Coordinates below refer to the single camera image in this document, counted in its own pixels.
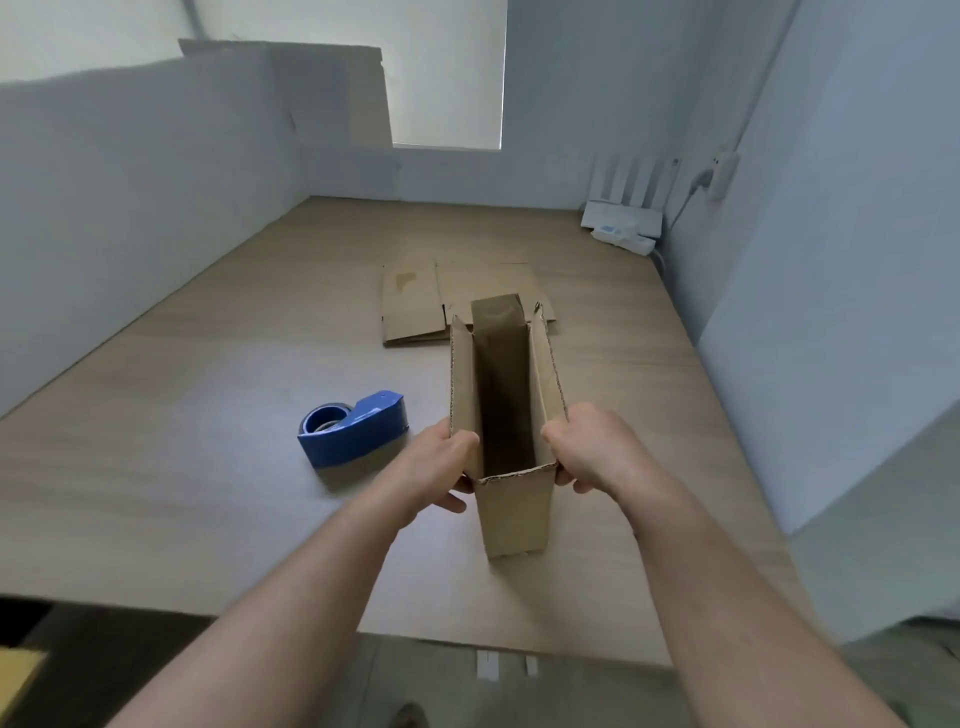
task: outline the person's left hand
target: person's left hand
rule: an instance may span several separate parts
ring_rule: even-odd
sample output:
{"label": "person's left hand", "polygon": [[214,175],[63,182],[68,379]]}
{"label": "person's left hand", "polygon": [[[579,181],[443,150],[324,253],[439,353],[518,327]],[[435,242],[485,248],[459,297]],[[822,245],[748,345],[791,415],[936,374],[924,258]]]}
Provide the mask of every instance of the person's left hand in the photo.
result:
{"label": "person's left hand", "polygon": [[472,484],[464,477],[464,466],[479,443],[477,434],[468,430],[450,437],[449,424],[443,418],[411,440],[377,480],[383,487],[403,493],[410,508],[407,523],[431,503],[463,513],[467,504],[450,490],[473,492]]}

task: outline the shoe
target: shoe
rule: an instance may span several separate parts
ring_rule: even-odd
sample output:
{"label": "shoe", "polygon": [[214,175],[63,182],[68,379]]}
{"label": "shoe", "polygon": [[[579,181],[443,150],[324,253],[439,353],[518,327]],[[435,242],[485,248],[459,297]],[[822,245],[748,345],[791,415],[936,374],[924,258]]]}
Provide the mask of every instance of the shoe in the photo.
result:
{"label": "shoe", "polygon": [[407,703],[396,712],[390,728],[430,728],[426,713],[417,703]]}

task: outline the blue tape dispenser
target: blue tape dispenser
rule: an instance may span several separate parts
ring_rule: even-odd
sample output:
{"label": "blue tape dispenser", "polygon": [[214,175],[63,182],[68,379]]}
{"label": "blue tape dispenser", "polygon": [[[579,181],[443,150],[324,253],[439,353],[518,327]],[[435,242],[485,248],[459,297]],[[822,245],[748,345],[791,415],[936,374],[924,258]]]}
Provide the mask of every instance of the blue tape dispenser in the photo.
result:
{"label": "blue tape dispenser", "polygon": [[366,455],[406,432],[403,395],[389,390],[351,407],[321,404],[300,423],[297,439],[314,468],[330,468]]}

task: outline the person's right arm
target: person's right arm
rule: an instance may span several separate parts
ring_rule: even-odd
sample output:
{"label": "person's right arm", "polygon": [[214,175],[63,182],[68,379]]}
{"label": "person's right arm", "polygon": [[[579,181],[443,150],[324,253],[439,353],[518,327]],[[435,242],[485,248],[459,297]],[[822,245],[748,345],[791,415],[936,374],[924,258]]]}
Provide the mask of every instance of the person's right arm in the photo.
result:
{"label": "person's right arm", "polygon": [[574,490],[603,490],[633,527],[667,648],[701,725],[902,727],[623,420],[591,404],[568,414],[541,434],[576,478]]}

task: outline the person's left arm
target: person's left arm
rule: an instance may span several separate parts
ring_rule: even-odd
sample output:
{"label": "person's left arm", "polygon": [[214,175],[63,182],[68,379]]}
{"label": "person's left arm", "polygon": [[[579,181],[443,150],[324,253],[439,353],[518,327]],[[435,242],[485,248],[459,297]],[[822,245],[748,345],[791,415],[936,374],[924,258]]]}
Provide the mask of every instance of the person's left arm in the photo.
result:
{"label": "person's left arm", "polygon": [[387,550],[458,484],[477,436],[428,427],[165,667],[109,728],[301,725],[348,656]]}

